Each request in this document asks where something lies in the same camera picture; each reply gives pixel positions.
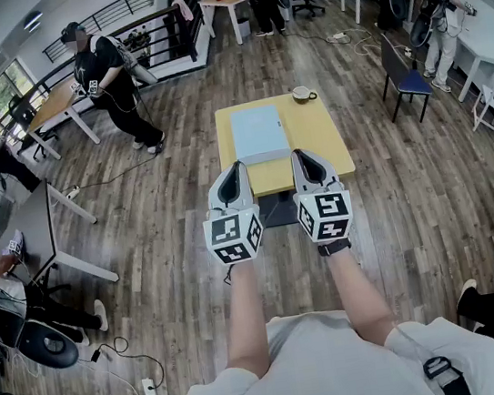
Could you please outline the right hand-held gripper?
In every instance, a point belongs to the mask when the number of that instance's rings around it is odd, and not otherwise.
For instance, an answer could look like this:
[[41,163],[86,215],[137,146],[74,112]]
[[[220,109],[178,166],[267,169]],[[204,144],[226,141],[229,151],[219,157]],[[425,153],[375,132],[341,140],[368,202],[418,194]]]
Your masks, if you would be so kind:
[[349,191],[330,162],[296,148],[291,154],[297,220],[314,243],[348,237],[353,222]]

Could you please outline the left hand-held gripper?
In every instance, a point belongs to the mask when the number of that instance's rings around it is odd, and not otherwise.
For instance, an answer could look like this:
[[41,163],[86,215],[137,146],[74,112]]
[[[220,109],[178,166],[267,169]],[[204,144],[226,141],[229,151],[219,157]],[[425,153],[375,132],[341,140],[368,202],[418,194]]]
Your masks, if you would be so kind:
[[257,256],[264,231],[259,211],[247,167],[235,161],[210,188],[203,222],[207,249],[223,266]]

